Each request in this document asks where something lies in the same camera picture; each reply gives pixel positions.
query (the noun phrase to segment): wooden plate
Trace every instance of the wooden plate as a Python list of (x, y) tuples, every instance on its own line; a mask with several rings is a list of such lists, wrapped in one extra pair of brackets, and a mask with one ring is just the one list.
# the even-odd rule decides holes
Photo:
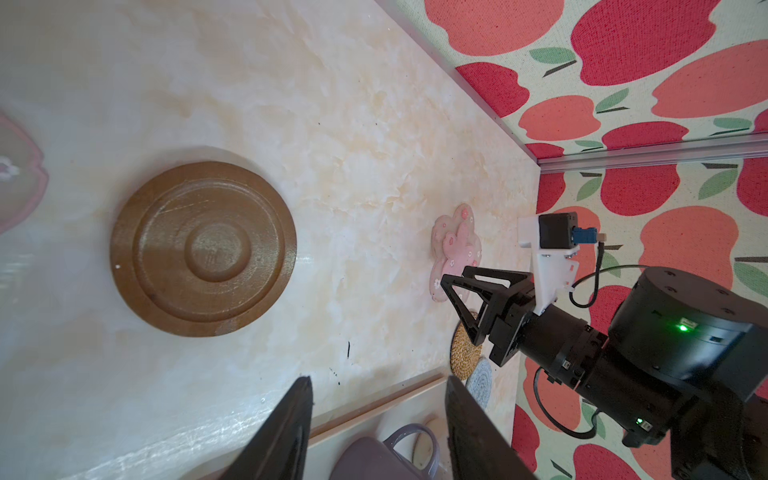
[(142, 319), (182, 336), (233, 332), (288, 284), (296, 228), (283, 198), (255, 173), (216, 161), (149, 180), (112, 230), (112, 276)]

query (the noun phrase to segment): pink flower coaster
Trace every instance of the pink flower coaster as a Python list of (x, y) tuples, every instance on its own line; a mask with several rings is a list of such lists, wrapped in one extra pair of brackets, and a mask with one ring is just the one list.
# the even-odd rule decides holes
[[(432, 254), (437, 260), (429, 274), (429, 292), (434, 301), (445, 302), (448, 296), (440, 286), (442, 276), (446, 273), (461, 276), (465, 266), (480, 264), (482, 247), (475, 234), (475, 214), (469, 205), (459, 205), (453, 217), (443, 215), (435, 220)], [(464, 299), (468, 293), (463, 289), (457, 292)]]
[(21, 223), (38, 206), (48, 185), (35, 142), (0, 113), (0, 233)]

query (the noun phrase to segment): beige marble surface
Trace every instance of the beige marble surface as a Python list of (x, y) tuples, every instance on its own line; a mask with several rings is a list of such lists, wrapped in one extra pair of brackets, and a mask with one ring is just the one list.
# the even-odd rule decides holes
[[(429, 233), (463, 201), (483, 264), (528, 267), (538, 167), (372, 0), (8, 0), (0, 65), (51, 176), (0, 236), (0, 478), (179, 478), (299, 375), (319, 415), (446, 365)], [(124, 305), (108, 239), (135, 188), (200, 156), (264, 176), (299, 253), (266, 315), (191, 339)], [(517, 368), (496, 376), (509, 437)]]

